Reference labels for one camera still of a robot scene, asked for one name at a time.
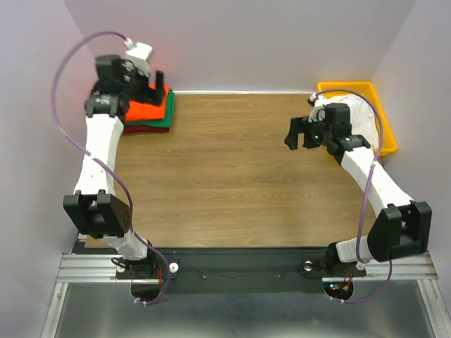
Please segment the orange t shirt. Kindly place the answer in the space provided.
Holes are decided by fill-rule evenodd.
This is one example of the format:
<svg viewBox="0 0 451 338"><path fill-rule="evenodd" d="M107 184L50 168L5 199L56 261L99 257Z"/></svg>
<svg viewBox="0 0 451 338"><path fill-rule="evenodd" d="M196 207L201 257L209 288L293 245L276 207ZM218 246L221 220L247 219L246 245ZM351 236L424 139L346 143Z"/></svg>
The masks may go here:
<svg viewBox="0 0 451 338"><path fill-rule="evenodd" d="M130 107L128 112L125 114L125 122L129 123L138 123L142 121L160 121L163 120L166 113L166 101L168 98L168 93L170 91L170 87L168 85L164 85L165 87L165 95L163 98L163 103L160 106L154 106L151 104L140 104L136 101L130 102Z"/></svg>

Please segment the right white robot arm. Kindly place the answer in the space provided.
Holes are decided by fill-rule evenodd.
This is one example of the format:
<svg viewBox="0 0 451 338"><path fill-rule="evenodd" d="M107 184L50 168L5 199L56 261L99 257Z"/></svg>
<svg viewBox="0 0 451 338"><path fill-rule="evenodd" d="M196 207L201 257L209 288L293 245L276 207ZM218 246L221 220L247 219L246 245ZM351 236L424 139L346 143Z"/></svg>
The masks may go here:
<svg viewBox="0 0 451 338"><path fill-rule="evenodd" d="M311 115L292 118L285 144L291 150L324 146L347 171L371 204L376 220L368 234L328 246L325 269L339 275L350 263L393 261L421 255L428 248L432 210L405 193L378 162L371 144L352 131L347 104L314 104Z"/></svg>

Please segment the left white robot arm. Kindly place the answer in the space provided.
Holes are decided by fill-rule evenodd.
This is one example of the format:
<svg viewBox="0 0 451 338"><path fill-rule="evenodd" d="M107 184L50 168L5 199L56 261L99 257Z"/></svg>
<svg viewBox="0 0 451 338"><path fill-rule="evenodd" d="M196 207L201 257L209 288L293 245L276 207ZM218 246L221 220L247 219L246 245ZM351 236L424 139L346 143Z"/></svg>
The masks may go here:
<svg viewBox="0 0 451 338"><path fill-rule="evenodd" d="M115 193L116 153L131 102L159 106L166 93L163 73L149 86L150 56L103 55L95 59L98 80L85 102L86 143L74 192L63 208L79 233L101 239L121 256L114 263L140 277L156 272L156 255L132 227L132 203Z"/></svg>

